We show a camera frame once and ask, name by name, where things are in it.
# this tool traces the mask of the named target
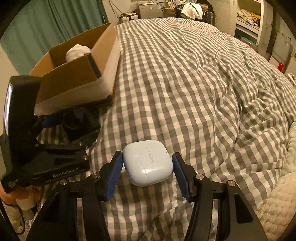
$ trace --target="gingham fabric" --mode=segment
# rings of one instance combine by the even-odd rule
[[[205,23],[142,19],[116,30],[121,59],[115,103],[101,109],[90,171],[72,180],[99,171],[129,143],[155,139],[211,180],[235,180],[256,209],[287,155],[296,119],[292,83],[249,46]],[[52,188],[46,187],[39,208]],[[212,237],[215,205],[213,210]],[[136,187],[123,168],[104,211],[112,240],[183,240],[192,204],[174,174]]]

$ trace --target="curtain fold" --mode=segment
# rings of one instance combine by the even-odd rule
[[[15,16],[0,43],[23,75],[51,47],[107,22],[101,0],[31,0]]]

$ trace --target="silver bolt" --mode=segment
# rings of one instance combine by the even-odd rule
[[[63,179],[59,182],[62,186],[65,186],[68,183],[67,179]]]
[[[236,185],[235,181],[232,180],[228,181],[227,184],[231,187],[234,187]]]
[[[196,174],[196,179],[198,179],[198,180],[202,180],[202,179],[204,179],[205,178],[205,176],[203,175],[203,174]]]
[[[91,177],[93,178],[93,179],[98,179],[98,178],[100,178],[100,174],[98,173],[98,172],[95,172],[95,173],[93,173],[92,175],[91,175]]]

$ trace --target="white towel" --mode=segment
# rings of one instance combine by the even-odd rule
[[[183,18],[191,18],[193,20],[202,19],[202,7],[196,3],[187,3],[184,5],[183,10],[181,12],[181,16]]]
[[[91,52],[91,49],[89,47],[76,44],[73,48],[69,49],[68,52],[66,53],[66,61],[70,62],[90,52]]]

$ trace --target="checkered bedsheet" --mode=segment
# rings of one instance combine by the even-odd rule
[[[211,180],[235,180],[257,208],[287,155],[296,119],[292,83],[249,46],[205,23],[142,19],[116,29],[116,100],[101,109],[91,170],[72,181],[99,171],[127,144],[155,139]],[[192,204],[182,198],[175,175],[136,187],[123,168],[104,210],[112,240],[183,240]],[[212,235],[217,216],[214,204]]]

